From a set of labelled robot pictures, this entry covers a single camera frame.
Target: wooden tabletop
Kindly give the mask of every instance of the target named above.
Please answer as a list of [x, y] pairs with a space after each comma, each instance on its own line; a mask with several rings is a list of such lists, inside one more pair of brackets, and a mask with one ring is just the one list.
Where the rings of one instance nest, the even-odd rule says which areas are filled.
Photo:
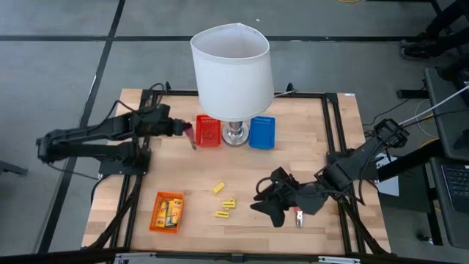
[[[364, 143], [356, 98], [338, 94], [341, 118], [348, 147]], [[120, 100], [137, 109], [140, 89], [124, 89]], [[196, 96], [164, 96], [162, 103], [171, 106], [170, 117], [195, 124], [201, 114]], [[330, 108], [332, 124], [333, 109]], [[117, 114], [127, 110], [120, 107]], [[322, 103], [313, 98], [275, 98], [263, 114], [276, 118], [274, 150], [242, 147], [201, 148], [193, 151], [185, 137], [153, 137], [152, 160], [144, 176], [132, 237], [132, 250], [184, 252], [244, 252], [285, 254], [344, 254], [337, 203], [332, 199], [315, 215], [303, 217], [303, 228], [295, 227], [293, 209], [285, 212], [285, 224], [275, 228], [268, 215], [249, 208], [254, 202], [256, 183], [282, 166], [300, 182], [314, 180], [314, 173], [325, 165], [328, 151]], [[335, 125], [336, 148], [339, 149]], [[89, 214], [83, 246], [94, 242], [114, 217], [123, 176], [113, 175], [97, 188]], [[218, 194], [212, 189], [226, 184]], [[159, 191], [185, 195], [182, 220], [177, 235], [150, 232], [149, 222]], [[362, 221], [373, 237], [390, 250], [380, 201], [376, 190], [363, 183], [366, 207], [359, 205]], [[228, 219], [214, 217], [223, 210], [222, 201], [234, 197], [237, 208]], [[123, 221], [118, 245], [123, 244], [127, 220]], [[356, 240], [349, 220], [352, 247]]]

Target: chrome lamp base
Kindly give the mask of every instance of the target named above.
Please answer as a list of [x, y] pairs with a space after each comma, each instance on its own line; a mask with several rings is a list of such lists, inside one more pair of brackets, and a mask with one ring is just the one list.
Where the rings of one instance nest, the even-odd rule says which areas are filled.
[[231, 147], [239, 147], [248, 141], [249, 128], [243, 121], [228, 122], [223, 126], [222, 138]]

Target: blue mesh container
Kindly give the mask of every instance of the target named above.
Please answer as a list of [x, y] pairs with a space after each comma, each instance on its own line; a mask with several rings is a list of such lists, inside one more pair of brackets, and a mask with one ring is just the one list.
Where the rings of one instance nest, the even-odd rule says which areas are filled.
[[249, 146], [262, 150], [271, 150], [276, 146], [275, 118], [255, 117], [251, 119]]

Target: red basket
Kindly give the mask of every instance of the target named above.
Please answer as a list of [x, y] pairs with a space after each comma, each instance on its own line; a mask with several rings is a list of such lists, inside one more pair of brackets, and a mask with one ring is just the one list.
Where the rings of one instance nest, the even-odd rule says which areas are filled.
[[184, 194], [176, 194], [176, 193], [162, 192], [162, 191], [158, 192], [158, 194], [156, 195], [155, 205], [153, 206], [152, 221], [150, 221], [150, 223], [149, 223], [149, 230], [150, 231], [177, 234], [177, 231], [179, 230], [181, 218], [182, 218], [182, 209], [181, 209], [180, 218], [179, 218], [179, 221], [177, 222], [176, 227], [159, 227], [159, 226], [157, 226], [158, 211], [160, 209], [161, 202], [162, 201], [170, 201], [170, 200], [173, 200], [174, 198], [184, 200]]
[[217, 147], [220, 144], [220, 120], [207, 115], [198, 115], [196, 123], [196, 143], [200, 147]]

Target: lamp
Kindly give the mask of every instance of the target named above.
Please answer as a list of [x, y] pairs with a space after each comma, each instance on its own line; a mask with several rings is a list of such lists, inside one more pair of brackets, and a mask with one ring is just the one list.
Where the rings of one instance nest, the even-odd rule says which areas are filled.
[[228, 122], [222, 130], [228, 145], [242, 145], [249, 135], [243, 121], [272, 103], [269, 42], [256, 29], [232, 23], [198, 33], [191, 47], [200, 106]]

